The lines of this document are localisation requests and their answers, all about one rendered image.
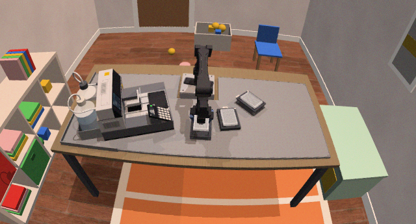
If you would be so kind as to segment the white bottle with black cap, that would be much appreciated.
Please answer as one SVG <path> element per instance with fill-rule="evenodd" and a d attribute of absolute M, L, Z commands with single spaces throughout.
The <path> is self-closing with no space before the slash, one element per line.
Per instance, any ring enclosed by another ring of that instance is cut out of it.
<path fill-rule="evenodd" d="M 82 82 L 79 83 L 80 90 L 77 92 L 77 94 L 79 94 L 79 96 L 84 96 L 86 101 L 93 102 L 96 107 L 96 88 L 94 86 L 88 86 L 86 81 L 83 82 L 84 84 L 82 84 Z"/>

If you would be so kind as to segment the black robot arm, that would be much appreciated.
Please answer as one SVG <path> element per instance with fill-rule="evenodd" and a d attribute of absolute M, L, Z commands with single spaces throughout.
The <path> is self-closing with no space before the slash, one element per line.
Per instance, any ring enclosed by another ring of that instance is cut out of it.
<path fill-rule="evenodd" d="M 194 56 L 197 54 L 196 58 L 198 59 L 197 66 L 195 63 L 195 73 L 193 72 L 194 78 L 186 77 L 183 82 L 184 84 L 196 86 L 196 115 L 197 123 L 200 125 L 205 124 L 205 117 L 209 114 L 208 97 L 211 97 L 211 94 L 213 94 L 214 82 L 209 80 L 208 74 L 208 57 L 211 57 L 212 50 L 212 45 L 195 45 Z"/>

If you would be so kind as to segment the white well plate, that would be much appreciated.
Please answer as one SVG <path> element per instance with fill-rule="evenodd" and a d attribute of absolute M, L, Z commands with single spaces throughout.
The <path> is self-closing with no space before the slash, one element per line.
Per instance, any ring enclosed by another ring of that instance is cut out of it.
<path fill-rule="evenodd" d="M 220 109 L 222 116 L 222 122 L 224 126 L 233 126 L 238 125 L 235 111 L 233 108 L 230 109 Z"/>
<path fill-rule="evenodd" d="M 262 100 L 258 99 L 252 93 L 247 92 L 240 97 L 245 103 L 253 107 L 254 109 L 261 105 L 263 102 Z"/>
<path fill-rule="evenodd" d="M 197 123 L 197 115 L 194 116 L 194 131 L 209 131 L 209 118 L 205 119 L 205 124 L 200 125 Z"/>

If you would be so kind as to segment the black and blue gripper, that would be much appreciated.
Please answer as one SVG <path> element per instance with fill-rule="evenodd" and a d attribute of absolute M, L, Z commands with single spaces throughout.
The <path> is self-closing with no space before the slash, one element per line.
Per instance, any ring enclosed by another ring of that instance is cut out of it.
<path fill-rule="evenodd" d="M 193 108 L 190 108 L 190 119 L 194 122 L 194 115 L 196 115 L 196 105 L 193 106 Z M 214 110 L 211 110 L 211 106 L 209 106 L 209 114 L 205 118 L 209 118 L 210 121 L 214 118 Z"/>

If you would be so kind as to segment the white plastic bottle with blue liquid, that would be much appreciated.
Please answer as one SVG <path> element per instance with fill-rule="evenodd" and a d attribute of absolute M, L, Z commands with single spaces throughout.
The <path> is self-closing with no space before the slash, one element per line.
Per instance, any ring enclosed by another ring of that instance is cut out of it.
<path fill-rule="evenodd" d="M 92 108 L 95 108 L 95 105 L 91 101 L 86 101 L 84 96 L 80 96 L 77 98 L 77 106 L 74 109 L 74 112 L 82 112 L 85 110 L 89 110 Z M 88 131 L 92 129 L 98 129 L 99 125 L 97 123 L 97 114 L 95 110 L 90 110 L 88 112 L 84 112 L 81 114 L 75 114 L 75 117 L 77 118 L 77 121 L 81 127 L 82 131 Z"/>

